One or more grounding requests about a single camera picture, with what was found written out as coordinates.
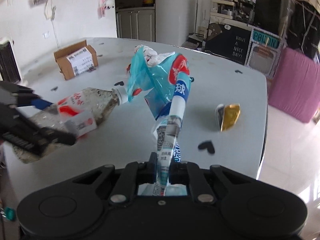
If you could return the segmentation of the black letter board sign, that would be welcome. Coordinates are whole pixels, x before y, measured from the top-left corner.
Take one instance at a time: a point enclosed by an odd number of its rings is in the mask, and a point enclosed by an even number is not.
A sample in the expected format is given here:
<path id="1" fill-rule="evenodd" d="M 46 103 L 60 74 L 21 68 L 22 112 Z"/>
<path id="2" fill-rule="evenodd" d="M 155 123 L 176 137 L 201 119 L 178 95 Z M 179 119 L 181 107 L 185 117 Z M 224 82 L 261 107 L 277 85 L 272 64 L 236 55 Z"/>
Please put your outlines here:
<path id="1" fill-rule="evenodd" d="M 204 51 L 244 65 L 251 31 L 230 24 L 210 23 Z"/>

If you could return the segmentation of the pink covered cabinet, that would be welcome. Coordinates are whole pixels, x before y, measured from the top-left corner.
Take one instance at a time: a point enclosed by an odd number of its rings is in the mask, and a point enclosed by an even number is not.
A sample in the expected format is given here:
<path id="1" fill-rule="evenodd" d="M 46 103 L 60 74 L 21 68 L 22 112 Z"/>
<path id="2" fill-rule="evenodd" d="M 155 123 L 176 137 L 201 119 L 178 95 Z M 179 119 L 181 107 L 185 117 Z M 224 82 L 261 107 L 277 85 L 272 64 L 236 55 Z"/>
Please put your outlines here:
<path id="1" fill-rule="evenodd" d="M 319 108 L 319 64 L 286 47 L 268 91 L 268 104 L 303 123 Z"/>

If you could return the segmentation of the gold foil wrapper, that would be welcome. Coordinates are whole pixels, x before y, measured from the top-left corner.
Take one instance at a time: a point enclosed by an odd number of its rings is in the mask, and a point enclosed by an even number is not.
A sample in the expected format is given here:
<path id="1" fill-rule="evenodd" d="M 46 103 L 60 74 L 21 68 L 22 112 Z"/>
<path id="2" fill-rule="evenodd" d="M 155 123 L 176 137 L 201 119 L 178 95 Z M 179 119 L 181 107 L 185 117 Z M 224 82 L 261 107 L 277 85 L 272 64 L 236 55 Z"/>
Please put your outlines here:
<path id="1" fill-rule="evenodd" d="M 215 110 L 219 131 L 224 132 L 232 128 L 237 123 L 240 113 L 241 109 L 239 104 L 219 104 Z"/>

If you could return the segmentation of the teal snack wrapper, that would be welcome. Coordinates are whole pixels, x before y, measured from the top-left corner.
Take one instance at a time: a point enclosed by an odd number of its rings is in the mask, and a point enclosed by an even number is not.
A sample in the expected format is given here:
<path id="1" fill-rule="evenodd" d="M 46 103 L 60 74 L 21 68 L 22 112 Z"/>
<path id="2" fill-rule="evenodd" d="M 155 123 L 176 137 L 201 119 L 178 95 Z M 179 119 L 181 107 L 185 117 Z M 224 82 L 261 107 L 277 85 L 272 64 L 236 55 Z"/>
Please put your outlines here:
<path id="1" fill-rule="evenodd" d="M 144 96 L 156 123 L 152 129 L 157 141 L 156 181 L 148 184 L 143 194 L 146 196 L 183 196 L 185 187 L 169 182 L 169 167 L 180 163 L 181 153 L 178 135 L 182 128 L 191 77 L 188 60 L 181 53 L 167 57 L 161 63 L 148 67 L 143 49 L 134 53 L 127 68 L 129 79 L 126 86 L 128 100 L 140 92 Z"/>

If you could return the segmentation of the clear plastic water bottle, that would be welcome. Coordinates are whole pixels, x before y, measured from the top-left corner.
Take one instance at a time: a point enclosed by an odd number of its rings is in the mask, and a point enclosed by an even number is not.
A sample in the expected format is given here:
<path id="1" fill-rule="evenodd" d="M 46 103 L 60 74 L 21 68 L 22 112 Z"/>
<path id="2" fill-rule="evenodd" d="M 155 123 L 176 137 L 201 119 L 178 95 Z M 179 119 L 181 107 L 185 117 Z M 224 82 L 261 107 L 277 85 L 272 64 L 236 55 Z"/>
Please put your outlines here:
<path id="1" fill-rule="evenodd" d="M 128 101 L 124 87 L 102 90 L 85 88 L 53 103 L 28 119 L 40 127 L 49 127 L 72 133 L 76 139 L 84 137 L 105 122 L 116 106 Z M 15 145 L 14 152 L 23 163 L 32 163 L 62 148 L 63 144 L 50 144 L 41 156 L 31 154 Z"/>

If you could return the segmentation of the white red plastic bag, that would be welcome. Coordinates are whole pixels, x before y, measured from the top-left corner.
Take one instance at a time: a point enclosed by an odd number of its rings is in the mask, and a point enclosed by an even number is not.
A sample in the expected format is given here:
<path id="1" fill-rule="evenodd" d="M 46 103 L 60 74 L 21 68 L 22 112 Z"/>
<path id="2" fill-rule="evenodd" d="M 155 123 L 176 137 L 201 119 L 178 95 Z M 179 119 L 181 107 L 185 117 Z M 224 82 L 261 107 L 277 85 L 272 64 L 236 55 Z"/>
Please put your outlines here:
<path id="1" fill-rule="evenodd" d="M 148 67 L 153 67 L 162 61 L 164 61 L 167 57 L 170 57 L 175 54 L 175 52 L 169 52 L 169 53 L 161 53 L 158 54 L 157 51 L 153 50 L 152 48 L 146 46 L 146 45 L 138 45 L 135 47 L 135 53 L 140 49 L 143 49 L 143 57 Z"/>

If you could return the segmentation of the small cardboard box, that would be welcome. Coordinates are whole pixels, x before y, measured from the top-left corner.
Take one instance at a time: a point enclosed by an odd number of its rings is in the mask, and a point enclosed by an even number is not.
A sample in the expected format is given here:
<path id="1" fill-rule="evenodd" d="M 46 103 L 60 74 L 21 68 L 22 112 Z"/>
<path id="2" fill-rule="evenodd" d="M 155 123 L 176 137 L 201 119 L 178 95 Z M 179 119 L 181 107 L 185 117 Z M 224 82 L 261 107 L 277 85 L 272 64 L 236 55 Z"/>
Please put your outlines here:
<path id="1" fill-rule="evenodd" d="M 54 52 L 54 59 L 65 80 L 70 80 L 98 66 L 97 52 L 86 40 Z"/>

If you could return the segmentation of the toy oven cardboard box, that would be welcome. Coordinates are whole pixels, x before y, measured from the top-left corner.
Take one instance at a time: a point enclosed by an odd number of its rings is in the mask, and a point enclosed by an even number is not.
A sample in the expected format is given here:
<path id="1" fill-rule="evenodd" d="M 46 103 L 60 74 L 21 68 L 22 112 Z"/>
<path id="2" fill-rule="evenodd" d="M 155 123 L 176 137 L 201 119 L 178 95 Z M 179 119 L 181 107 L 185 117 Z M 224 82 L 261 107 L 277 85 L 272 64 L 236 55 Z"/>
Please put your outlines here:
<path id="1" fill-rule="evenodd" d="M 272 80 L 283 48 L 283 39 L 264 29 L 252 27 L 245 66 Z"/>

